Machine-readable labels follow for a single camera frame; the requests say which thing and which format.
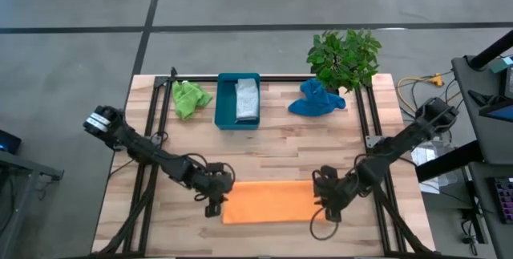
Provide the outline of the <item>potted green plant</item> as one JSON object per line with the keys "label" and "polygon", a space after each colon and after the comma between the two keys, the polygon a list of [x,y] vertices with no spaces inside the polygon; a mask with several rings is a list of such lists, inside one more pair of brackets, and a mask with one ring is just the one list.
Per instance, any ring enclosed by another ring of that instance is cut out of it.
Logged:
{"label": "potted green plant", "polygon": [[370,30],[327,30],[313,36],[306,62],[324,87],[351,92],[369,87],[378,73],[381,43]]}

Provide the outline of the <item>black pole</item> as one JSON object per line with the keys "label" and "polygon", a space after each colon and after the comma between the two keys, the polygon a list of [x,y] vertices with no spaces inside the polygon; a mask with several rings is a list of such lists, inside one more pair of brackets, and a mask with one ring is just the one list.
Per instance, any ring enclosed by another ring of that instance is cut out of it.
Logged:
{"label": "black pole", "polygon": [[468,65],[475,71],[484,71],[489,62],[513,47],[513,30],[492,43],[484,51],[468,61]]}

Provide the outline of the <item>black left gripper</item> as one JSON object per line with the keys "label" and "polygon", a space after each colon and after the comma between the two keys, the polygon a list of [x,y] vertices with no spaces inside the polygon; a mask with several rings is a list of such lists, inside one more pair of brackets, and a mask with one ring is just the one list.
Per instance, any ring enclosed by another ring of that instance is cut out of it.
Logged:
{"label": "black left gripper", "polygon": [[221,204],[227,198],[224,196],[232,191],[236,173],[232,166],[225,163],[207,163],[203,174],[195,175],[193,188],[196,190],[194,201],[208,200],[204,215],[207,218],[218,217],[221,214]]}

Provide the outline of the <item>blue microfiber towel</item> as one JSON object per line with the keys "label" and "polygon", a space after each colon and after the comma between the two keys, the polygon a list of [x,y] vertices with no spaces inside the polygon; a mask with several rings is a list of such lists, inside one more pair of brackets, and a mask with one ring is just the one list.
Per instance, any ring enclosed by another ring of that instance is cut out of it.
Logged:
{"label": "blue microfiber towel", "polygon": [[345,100],[341,96],[329,93],[316,79],[304,81],[300,85],[300,91],[305,97],[292,102],[288,107],[293,114],[318,117],[346,107]]}

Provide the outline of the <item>black beam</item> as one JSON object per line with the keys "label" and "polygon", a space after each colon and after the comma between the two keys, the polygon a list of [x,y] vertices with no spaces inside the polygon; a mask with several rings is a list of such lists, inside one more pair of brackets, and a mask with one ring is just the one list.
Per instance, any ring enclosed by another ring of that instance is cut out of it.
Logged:
{"label": "black beam", "polygon": [[433,179],[457,168],[467,166],[471,162],[483,160],[479,142],[474,140],[436,159],[429,160],[415,168],[418,182]]}

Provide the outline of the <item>teal plastic bin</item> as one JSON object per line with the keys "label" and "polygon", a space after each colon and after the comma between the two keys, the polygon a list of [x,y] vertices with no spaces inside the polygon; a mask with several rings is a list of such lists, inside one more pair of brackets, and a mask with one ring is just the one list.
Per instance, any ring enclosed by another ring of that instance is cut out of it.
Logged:
{"label": "teal plastic bin", "polygon": [[[256,119],[236,120],[236,84],[239,79],[256,82]],[[260,124],[260,81],[257,73],[220,73],[217,77],[214,124],[221,130],[256,130]]]}

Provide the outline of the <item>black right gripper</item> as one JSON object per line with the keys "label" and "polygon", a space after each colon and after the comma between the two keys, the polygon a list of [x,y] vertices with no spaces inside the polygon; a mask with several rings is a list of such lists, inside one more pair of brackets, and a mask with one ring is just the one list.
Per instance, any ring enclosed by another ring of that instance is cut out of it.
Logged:
{"label": "black right gripper", "polygon": [[333,223],[341,223],[341,211],[356,197],[359,189],[359,176],[355,172],[347,172],[339,176],[337,169],[328,165],[312,172],[313,196],[318,198],[317,204],[326,208],[325,219]]}

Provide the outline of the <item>black aluminium frame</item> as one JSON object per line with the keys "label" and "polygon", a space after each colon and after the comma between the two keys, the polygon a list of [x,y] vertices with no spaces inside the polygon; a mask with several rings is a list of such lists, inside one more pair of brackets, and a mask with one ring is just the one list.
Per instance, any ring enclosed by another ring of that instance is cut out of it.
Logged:
{"label": "black aluminium frame", "polygon": [[[174,103],[154,89],[155,77],[137,75],[126,102],[127,122],[139,132],[163,128],[164,149],[196,152],[213,162],[230,164],[239,181],[307,180],[324,164],[345,173],[365,150],[373,126],[363,119],[377,116],[382,131],[394,136],[403,128],[391,75],[374,76],[369,91],[345,94],[347,108],[319,118],[293,115],[288,107],[301,95],[306,75],[263,75],[261,123],[253,131],[222,131],[214,124],[215,104],[196,112],[189,121],[176,117]],[[344,209],[338,227],[325,221],[225,225],[207,218],[204,203],[193,192],[156,175],[151,208],[137,219],[129,249],[101,256],[100,250],[120,229],[132,200],[145,188],[148,168],[115,154],[115,175],[107,182],[103,207],[91,251],[94,259],[157,257],[380,257],[383,243],[394,251],[408,249],[406,240],[372,196],[358,197]]]}

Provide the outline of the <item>orange microfiber towel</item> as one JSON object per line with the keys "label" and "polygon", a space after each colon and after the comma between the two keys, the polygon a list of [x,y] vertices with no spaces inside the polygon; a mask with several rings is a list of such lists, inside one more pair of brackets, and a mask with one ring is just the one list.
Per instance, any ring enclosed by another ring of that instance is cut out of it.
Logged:
{"label": "orange microfiber towel", "polygon": [[224,203],[225,225],[310,221],[320,209],[313,182],[236,182]]}

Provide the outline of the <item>green microfiber towel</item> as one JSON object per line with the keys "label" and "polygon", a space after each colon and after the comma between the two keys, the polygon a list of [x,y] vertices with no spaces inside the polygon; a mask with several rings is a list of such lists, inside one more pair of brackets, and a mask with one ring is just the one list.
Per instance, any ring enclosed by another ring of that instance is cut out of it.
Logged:
{"label": "green microfiber towel", "polygon": [[198,107],[206,107],[212,100],[212,96],[198,83],[187,80],[172,83],[172,96],[176,115],[181,120],[191,119]]}

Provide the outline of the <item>black device with blue light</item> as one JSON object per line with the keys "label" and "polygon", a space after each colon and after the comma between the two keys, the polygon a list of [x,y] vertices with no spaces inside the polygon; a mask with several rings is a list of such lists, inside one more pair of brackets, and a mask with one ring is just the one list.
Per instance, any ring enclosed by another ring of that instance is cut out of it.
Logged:
{"label": "black device with blue light", "polygon": [[8,132],[0,130],[0,151],[16,155],[22,140]]}

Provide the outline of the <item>black tablet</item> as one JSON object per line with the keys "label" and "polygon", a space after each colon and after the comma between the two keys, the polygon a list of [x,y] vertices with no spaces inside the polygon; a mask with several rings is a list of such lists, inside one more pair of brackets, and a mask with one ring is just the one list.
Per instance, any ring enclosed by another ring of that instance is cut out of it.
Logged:
{"label": "black tablet", "polygon": [[513,123],[513,104],[496,104],[479,111],[479,115]]}

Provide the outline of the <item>black computer keyboard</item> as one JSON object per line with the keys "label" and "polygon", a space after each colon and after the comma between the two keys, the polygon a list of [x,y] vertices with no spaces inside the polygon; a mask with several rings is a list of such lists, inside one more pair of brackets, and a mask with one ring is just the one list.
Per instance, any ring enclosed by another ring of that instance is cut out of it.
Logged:
{"label": "black computer keyboard", "polygon": [[491,187],[498,204],[500,220],[505,225],[513,225],[513,179],[495,177]]}

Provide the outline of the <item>grey microfiber towel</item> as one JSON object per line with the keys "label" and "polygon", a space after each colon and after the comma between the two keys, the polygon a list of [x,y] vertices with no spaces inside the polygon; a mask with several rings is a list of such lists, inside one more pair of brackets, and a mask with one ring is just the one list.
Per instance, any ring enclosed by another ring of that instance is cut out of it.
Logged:
{"label": "grey microfiber towel", "polygon": [[259,110],[259,90],[255,79],[238,79],[236,87],[236,121],[255,120]]}

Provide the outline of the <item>black side desk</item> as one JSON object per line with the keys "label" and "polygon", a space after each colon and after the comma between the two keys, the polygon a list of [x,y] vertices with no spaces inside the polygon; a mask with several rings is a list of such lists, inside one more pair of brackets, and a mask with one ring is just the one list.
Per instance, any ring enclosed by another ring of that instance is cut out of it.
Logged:
{"label": "black side desk", "polygon": [[451,64],[484,160],[489,164],[513,165],[513,122],[481,116],[481,107],[468,94],[476,91],[497,95],[500,75],[474,71],[465,58],[454,58]]}
{"label": "black side desk", "polygon": [[496,257],[513,259],[513,225],[501,223],[499,209],[487,181],[490,177],[513,177],[513,166],[473,162],[469,164],[469,169],[480,205],[484,209],[484,218]]}

